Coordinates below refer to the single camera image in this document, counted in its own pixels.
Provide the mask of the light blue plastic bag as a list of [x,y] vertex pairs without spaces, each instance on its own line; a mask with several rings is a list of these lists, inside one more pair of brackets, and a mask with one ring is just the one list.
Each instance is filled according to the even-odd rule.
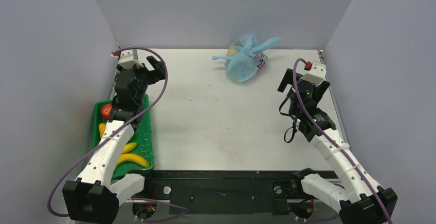
[[238,37],[230,45],[225,56],[213,56],[212,60],[224,60],[225,73],[234,82],[246,82],[260,71],[268,60],[265,51],[281,42],[280,37],[273,37],[260,43],[253,34]]

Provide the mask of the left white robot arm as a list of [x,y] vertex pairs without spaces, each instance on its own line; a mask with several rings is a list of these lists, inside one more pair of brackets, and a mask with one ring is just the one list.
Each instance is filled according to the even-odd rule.
[[111,183],[124,147],[133,138],[142,115],[151,108],[143,106],[148,86],[167,78],[161,59],[148,56],[147,61],[153,67],[151,70],[137,60],[117,65],[115,95],[105,132],[83,171],[62,188],[71,220],[113,223],[126,200],[135,194],[148,198],[153,193],[153,183],[138,174],[127,174],[120,182]]

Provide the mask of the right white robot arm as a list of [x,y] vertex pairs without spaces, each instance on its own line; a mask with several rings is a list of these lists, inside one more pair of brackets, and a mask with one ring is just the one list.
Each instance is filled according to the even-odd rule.
[[297,132],[317,149],[338,177],[336,185],[311,168],[292,175],[291,192],[301,198],[317,198],[332,208],[342,223],[386,223],[391,220],[397,195],[374,180],[351,153],[336,124],[317,105],[329,87],[324,79],[309,80],[308,75],[287,69],[278,87],[290,90],[283,101],[289,102],[284,113],[292,120],[292,142]]

